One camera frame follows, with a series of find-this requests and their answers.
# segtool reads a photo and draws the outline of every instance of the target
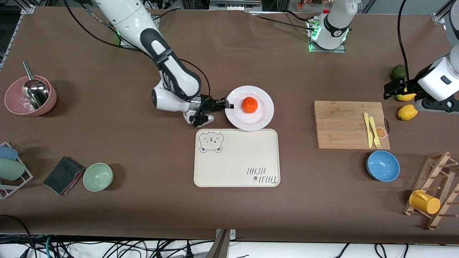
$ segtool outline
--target green cup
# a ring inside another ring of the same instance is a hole
[[[0,157],[0,177],[9,181],[14,181],[22,176],[26,170],[26,165],[19,161]]]

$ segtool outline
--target white plate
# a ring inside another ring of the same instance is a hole
[[[252,97],[258,102],[258,109],[251,114],[245,113],[242,101]],[[237,128],[245,131],[255,131],[264,128],[271,122],[274,115],[274,103],[266,91],[255,86],[241,86],[232,91],[226,98],[234,105],[234,109],[226,108],[228,120]]]
[[[199,187],[277,186],[280,167],[276,131],[199,130],[194,182]]]

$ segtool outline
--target mug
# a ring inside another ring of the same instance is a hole
[[[22,176],[26,171],[26,165],[19,161],[0,157],[0,177],[9,181],[14,181]]]
[[[0,146],[0,157],[17,160],[17,150],[8,148],[7,146]]]
[[[414,208],[428,214],[435,214],[440,210],[440,200],[424,193],[421,190],[414,191],[409,197],[409,204]]]

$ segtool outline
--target teal cable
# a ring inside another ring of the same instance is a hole
[[[50,255],[50,239],[51,239],[51,236],[49,236],[48,239],[46,240],[46,255],[48,256],[48,258],[51,258],[51,255]]]

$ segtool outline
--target folded cloth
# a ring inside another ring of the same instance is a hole
[[[62,157],[51,174],[43,182],[45,186],[53,190],[57,195],[66,191],[67,188],[73,187],[81,177],[84,167],[68,157]]]

